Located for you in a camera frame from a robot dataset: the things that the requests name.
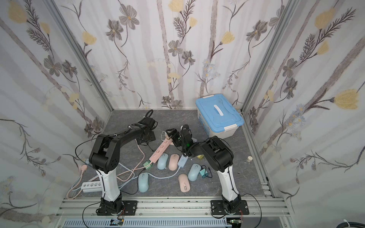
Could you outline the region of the blue power strip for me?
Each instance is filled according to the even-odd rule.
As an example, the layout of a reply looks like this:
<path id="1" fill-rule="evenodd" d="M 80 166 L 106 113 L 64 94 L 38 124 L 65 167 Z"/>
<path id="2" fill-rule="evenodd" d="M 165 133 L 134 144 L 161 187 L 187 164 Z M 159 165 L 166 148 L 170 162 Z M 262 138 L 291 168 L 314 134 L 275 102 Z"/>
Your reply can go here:
<path id="1" fill-rule="evenodd" d="M 187 156 L 181 156 L 181 158 L 178 161 L 178 167 L 182 168 L 185 166 L 186 162 L 188 161 L 188 157 Z"/>

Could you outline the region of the pink power strip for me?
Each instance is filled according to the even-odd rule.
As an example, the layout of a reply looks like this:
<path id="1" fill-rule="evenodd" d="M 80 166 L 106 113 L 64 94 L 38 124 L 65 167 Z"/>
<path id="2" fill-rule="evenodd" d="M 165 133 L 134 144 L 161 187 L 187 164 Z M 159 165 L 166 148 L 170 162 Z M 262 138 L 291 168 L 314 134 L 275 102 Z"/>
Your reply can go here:
<path id="1" fill-rule="evenodd" d="M 156 163 L 158 159 L 162 156 L 162 154 L 165 152 L 167 147 L 172 143 L 172 139 L 167 139 L 160 144 L 160 146 L 155 150 L 155 152 L 152 154 L 152 156 L 149 158 L 149 161 L 152 163 Z"/>

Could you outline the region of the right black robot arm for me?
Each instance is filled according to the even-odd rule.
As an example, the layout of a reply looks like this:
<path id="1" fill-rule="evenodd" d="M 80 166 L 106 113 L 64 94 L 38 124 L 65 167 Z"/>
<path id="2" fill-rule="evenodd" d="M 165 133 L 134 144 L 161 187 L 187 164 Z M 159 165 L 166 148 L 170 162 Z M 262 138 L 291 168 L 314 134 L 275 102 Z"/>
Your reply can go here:
<path id="1" fill-rule="evenodd" d="M 167 129 L 168 138 L 172 139 L 185 157 L 203 155 L 211 168 L 217 171 L 221 188 L 223 208 L 226 214 L 234 214 L 239 210 L 241 195 L 239 194 L 233 177 L 234 154 L 223 139 L 217 136 L 209 137 L 202 142 L 194 142 L 189 125 L 185 124 L 181 130 Z"/>

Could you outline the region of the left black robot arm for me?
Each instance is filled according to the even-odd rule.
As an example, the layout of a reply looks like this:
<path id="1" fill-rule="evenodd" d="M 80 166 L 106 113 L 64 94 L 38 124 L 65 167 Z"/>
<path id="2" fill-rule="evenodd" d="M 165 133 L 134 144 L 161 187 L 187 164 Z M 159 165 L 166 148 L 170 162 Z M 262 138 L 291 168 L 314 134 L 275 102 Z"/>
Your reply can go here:
<path id="1" fill-rule="evenodd" d="M 124 131 L 113 135 L 99 135 L 96 138 L 89 162 L 96 170 L 102 186 L 102 197 L 96 214 L 99 216 L 120 215 L 124 203 L 117 183 L 117 166 L 120 161 L 120 149 L 136 140 L 138 144 L 148 144 L 156 140 L 154 129 L 158 123 L 152 118 L 153 110 L 137 123 Z"/>

